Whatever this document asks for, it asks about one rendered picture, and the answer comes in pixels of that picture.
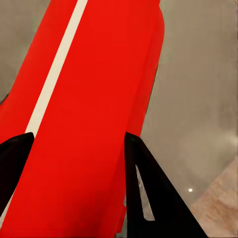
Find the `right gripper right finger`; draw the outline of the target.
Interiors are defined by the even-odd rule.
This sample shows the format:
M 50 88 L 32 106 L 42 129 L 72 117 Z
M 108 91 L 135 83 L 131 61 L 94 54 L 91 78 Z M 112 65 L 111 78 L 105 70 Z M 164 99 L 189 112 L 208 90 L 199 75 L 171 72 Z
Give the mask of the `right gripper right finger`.
M 208 238 L 143 140 L 124 136 L 128 238 Z M 144 219 L 136 165 L 155 218 Z

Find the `radio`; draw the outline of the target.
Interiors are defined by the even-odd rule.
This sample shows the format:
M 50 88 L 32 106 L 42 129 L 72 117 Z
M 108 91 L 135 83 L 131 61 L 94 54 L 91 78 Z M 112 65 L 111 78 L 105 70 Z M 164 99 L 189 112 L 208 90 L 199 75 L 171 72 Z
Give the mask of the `radio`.
M 51 0 L 9 94 L 0 144 L 33 132 L 0 238 L 116 238 L 124 136 L 141 135 L 164 40 L 160 0 Z

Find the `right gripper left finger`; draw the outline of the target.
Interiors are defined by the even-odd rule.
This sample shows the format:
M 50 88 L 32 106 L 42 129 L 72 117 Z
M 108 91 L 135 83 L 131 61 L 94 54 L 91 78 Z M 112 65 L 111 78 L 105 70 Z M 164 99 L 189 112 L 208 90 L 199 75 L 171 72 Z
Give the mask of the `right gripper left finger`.
M 28 132 L 0 144 L 0 217 L 18 185 L 35 136 Z

